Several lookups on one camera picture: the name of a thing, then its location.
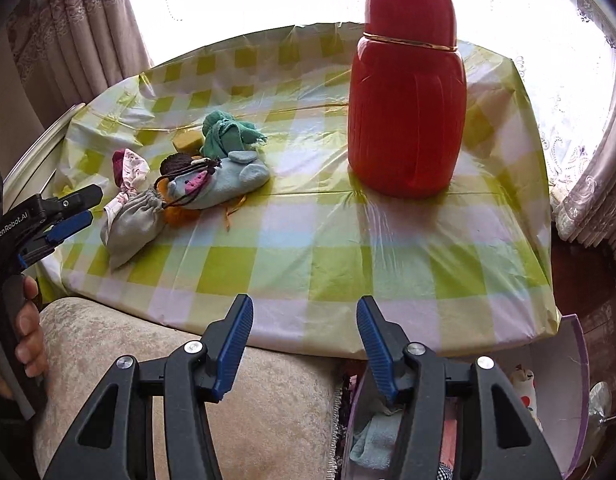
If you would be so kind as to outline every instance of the fingernail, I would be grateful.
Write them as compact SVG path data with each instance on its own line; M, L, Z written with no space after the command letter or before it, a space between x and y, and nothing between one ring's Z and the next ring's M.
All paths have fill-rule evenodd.
M19 346L16 348L16 357L25 364L31 358L30 351L25 346Z
M19 326L23 335L28 335L32 330L32 320L29 317L22 317Z

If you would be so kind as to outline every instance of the yellow block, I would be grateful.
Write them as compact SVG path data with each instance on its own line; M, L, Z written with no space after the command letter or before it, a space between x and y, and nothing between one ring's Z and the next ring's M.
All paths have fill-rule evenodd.
M175 150L188 155L199 155L199 150L205 142L201 130L185 130L177 133L172 139Z

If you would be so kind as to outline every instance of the tablecloth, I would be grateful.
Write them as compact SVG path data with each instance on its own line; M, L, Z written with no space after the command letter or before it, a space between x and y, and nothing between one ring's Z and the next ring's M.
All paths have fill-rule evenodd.
M78 294L193 333L247 292L249 344L363 356L355 304L372 294L412 340L443 354L524 344L557 332L550 210L539 133L511 60L469 43L468 108L449 189L428 200L366 189L346 156L350 65L363 26L317 24L205 46L99 95L72 120L57 194L117 192L114 150L152 170L178 131L220 108L256 123L273 174L225 225L225 209L166 228L110 272L96 221L43 260L47 295ZM153 181L157 171L150 174Z

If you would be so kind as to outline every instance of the gold band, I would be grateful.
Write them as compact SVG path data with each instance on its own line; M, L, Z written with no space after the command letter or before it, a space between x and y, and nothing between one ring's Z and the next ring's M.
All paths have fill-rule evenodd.
M457 51L456 46L435 45L432 43L424 43L423 41L414 41L414 40L398 40L397 38L388 38L387 36L369 34L368 32L364 32L363 35L367 37L369 40L381 41L383 43L397 43L397 44L410 45L410 46L422 46L424 48L432 48L434 50L443 50L445 52L456 52Z

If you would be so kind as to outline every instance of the red thermos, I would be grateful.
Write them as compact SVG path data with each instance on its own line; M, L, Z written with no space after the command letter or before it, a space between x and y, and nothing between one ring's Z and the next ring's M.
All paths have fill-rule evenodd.
M352 64L348 160L379 192L424 198L453 176L466 72L451 0L366 0Z

